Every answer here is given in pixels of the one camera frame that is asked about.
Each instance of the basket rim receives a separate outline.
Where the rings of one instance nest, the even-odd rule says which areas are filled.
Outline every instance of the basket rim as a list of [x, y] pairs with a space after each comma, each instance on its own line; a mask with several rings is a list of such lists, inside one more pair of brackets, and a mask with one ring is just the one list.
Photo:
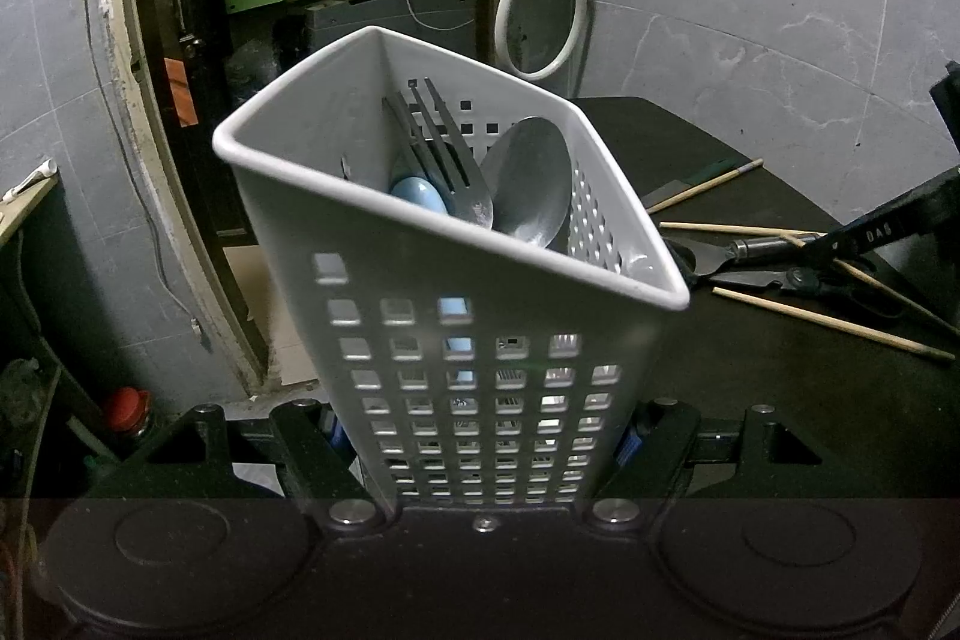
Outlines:
[[[368, 188], [357, 183], [342, 180], [339, 177], [327, 175], [325, 172], [313, 170], [310, 167], [304, 167], [301, 164], [295, 164], [271, 153], [263, 152], [248, 145], [240, 143], [236, 134], [248, 122], [253, 121], [259, 114], [259, 111], [269, 103], [271, 96], [276, 92], [282, 91], [289, 83], [292, 83], [307, 73], [314, 65], [330, 55], [335, 54], [340, 49], [352, 47], [361, 39], [377, 36], [386, 38], [395, 38], [405, 40], [417, 47], [435, 50], [442, 53], [444, 57], [455, 58], [463, 61], [469, 68], [481, 68], [489, 73], [495, 74], [498, 78], [510, 80], [522, 84], [528, 89], [543, 92], [552, 100], [565, 102], [568, 109], [573, 111], [579, 123], [583, 126], [584, 132], [590, 135], [592, 141], [597, 145], [600, 154], [606, 159], [610, 168], [611, 175], [616, 180], [616, 186], [625, 191], [632, 210], [637, 214], [637, 218], [647, 231], [651, 242], [651, 249], [664, 270], [666, 277], [666, 287], [657, 287], [640, 280], [634, 280], [625, 275], [616, 274], [608, 269], [599, 268], [591, 263], [579, 261], [570, 258], [565, 253], [557, 253], [546, 248], [534, 247], [534, 245], [522, 242], [520, 239], [508, 237], [506, 234], [481, 228], [480, 226], [466, 223], [464, 220], [450, 217], [450, 215], [439, 215], [424, 210], [415, 204], [396, 199], [395, 196], [384, 194], [380, 191]], [[653, 220], [647, 215], [646, 210], [640, 204], [637, 193], [632, 189], [627, 181], [626, 175], [621, 172], [620, 167], [613, 159], [607, 145], [597, 134], [593, 124], [586, 115], [570, 101], [563, 97], [551, 94], [536, 85], [522, 82], [515, 76], [499, 71], [497, 68], [479, 63], [465, 56], [454, 52], [449, 52], [442, 47], [436, 47], [435, 44], [421, 42], [419, 39], [397, 33], [396, 31], [380, 28], [377, 25], [368, 25], [354, 33], [347, 34], [336, 42], [328, 44], [326, 47], [314, 52], [305, 58], [291, 70], [277, 77], [266, 89], [258, 92], [257, 95], [250, 98], [242, 106], [224, 119], [213, 132], [213, 149], [218, 156], [230, 165], [241, 167], [250, 172], [256, 172], [258, 175], [278, 180], [287, 185], [309, 191], [309, 193], [325, 196], [328, 199], [336, 199], [349, 204], [365, 212], [379, 215], [381, 218], [390, 218], [397, 220], [411, 228], [419, 228], [427, 232], [438, 234], [448, 239], [455, 239], [457, 242], [469, 244], [486, 252], [496, 255], [506, 256], [520, 263], [529, 263], [538, 268], [544, 268], [563, 277], [589, 283], [594, 287], [599, 287], [608, 292], [618, 293], [618, 295], [627, 296], [631, 299], [642, 301], [647, 304], [653, 304], [666, 311], [683, 311], [689, 305], [690, 291], [683, 282], [683, 276], [680, 275], [680, 269], [677, 268], [673, 257], [667, 250], [664, 239], [659, 234]]]

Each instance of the metal spoon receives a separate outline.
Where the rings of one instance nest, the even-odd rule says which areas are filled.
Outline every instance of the metal spoon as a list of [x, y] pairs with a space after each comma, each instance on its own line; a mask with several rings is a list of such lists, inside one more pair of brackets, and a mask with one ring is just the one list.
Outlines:
[[493, 230], [546, 247], [570, 209], [570, 153], [544, 118], [512, 125], [491, 145], [480, 170], [493, 198]]

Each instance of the light blue handle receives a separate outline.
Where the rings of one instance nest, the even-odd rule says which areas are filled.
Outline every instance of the light blue handle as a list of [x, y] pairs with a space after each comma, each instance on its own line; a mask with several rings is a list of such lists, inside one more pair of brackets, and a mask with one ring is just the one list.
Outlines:
[[[404, 177], [390, 189], [391, 196], [409, 201], [421, 206], [425, 210], [441, 215], [448, 215], [440, 193], [422, 177]], [[446, 297], [440, 300], [440, 314], [442, 316], [465, 316], [467, 301], [459, 297]], [[468, 336], [453, 336], [446, 340], [446, 346], [457, 353], [467, 353], [472, 349]]]

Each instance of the red lid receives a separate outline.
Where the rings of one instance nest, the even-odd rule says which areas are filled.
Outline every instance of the red lid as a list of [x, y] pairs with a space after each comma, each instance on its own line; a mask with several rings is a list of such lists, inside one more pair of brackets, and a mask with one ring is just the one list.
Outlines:
[[130, 386], [113, 391], [104, 402], [107, 426], [114, 432], [128, 432], [142, 420], [150, 405], [150, 393]]

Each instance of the fork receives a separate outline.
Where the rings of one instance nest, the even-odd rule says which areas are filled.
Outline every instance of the fork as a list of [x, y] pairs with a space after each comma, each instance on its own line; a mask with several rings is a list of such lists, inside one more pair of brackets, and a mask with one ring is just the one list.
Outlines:
[[410, 107], [404, 100], [403, 95], [397, 92], [392, 100], [384, 100], [384, 106], [400, 126], [403, 143], [401, 152], [410, 167], [413, 175], [424, 177], [441, 194], [447, 194], [448, 209], [450, 215], [461, 220], [467, 220], [469, 223], [476, 223], [483, 228], [493, 227], [493, 199], [491, 199], [490, 189], [480, 173], [480, 167], [474, 160], [463, 134], [450, 115], [450, 111], [443, 103], [443, 98], [434, 87], [433, 80], [427, 78], [424, 80], [427, 90], [433, 97], [434, 106], [440, 115], [440, 120], [446, 127], [446, 135], [453, 145], [453, 152], [446, 146], [440, 130], [434, 124], [426, 103], [421, 98], [419, 91], [415, 86], [411, 86], [416, 106], [419, 107], [421, 115], [424, 117], [424, 124], [430, 132], [430, 140], [433, 145], [427, 143], [424, 138], [424, 131], [416, 122]]

